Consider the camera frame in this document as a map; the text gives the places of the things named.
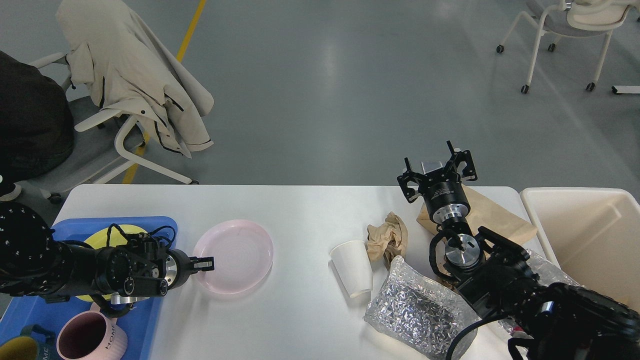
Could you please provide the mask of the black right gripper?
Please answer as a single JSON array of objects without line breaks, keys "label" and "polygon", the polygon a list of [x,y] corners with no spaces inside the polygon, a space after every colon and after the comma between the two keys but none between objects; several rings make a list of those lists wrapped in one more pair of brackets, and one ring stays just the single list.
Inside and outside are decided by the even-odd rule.
[{"label": "black right gripper", "polygon": [[405,171],[397,182],[408,203],[423,197],[429,218],[443,224],[452,218],[466,217],[471,208],[463,189],[463,181],[476,182],[478,175],[470,150],[456,149],[446,141],[450,158],[446,162],[446,177],[430,177],[413,170],[408,157],[404,158]]}]

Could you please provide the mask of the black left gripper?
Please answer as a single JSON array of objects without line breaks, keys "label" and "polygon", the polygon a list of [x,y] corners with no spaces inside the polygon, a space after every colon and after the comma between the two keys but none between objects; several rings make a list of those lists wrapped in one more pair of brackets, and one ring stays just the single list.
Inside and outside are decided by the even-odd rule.
[{"label": "black left gripper", "polygon": [[184,285],[192,273],[214,271],[215,258],[213,256],[189,257],[182,250],[169,249],[166,252],[165,268],[165,280],[168,289],[172,290]]}]

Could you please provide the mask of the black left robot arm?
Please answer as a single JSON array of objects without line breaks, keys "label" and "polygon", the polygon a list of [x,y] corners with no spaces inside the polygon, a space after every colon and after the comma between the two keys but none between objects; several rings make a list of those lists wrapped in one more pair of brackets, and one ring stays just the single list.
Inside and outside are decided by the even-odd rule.
[{"label": "black left robot arm", "polygon": [[135,303],[163,297],[198,272],[215,268],[214,257],[188,256],[173,249],[174,238],[128,232],[117,223],[106,229],[101,248],[54,239],[54,230],[34,210],[5,202],[0,210],[1,292],[38,296],[46,303],[89,296],[108,317],[128,314]]}]

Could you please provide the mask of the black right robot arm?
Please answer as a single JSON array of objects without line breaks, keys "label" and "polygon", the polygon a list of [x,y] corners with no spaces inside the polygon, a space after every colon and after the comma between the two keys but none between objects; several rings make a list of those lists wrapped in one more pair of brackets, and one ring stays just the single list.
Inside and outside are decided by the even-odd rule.
[{"label": "black right robot arm", "polygon": [[507,341],[510,357],[521,360],[637,360],[639,313],[599,292],[562,282],[542,285],[523,246],[487,227],[473,234],[463,180],[477,180],[469,150],[446,142],[449,160],[426,173],[406,169],[397,177],[407,202],[423,198],[438,232],[429,244],[429,265],[479,316],[446,351],[481,326],[512,319],[526,337]]}]

